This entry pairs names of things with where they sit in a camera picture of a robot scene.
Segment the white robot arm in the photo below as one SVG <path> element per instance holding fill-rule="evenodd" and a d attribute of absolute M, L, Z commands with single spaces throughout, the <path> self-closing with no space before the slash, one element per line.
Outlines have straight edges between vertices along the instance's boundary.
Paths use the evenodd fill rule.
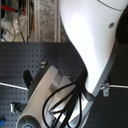
<path fill-rule="evenodd" d="M 41 69 L 28 90 L 16 128 L 80 128 L 113 65 L 118 22 L 128 0 L 60 0 L 66 33 L 84 62 L 72 82 L 53 66 Z"/>

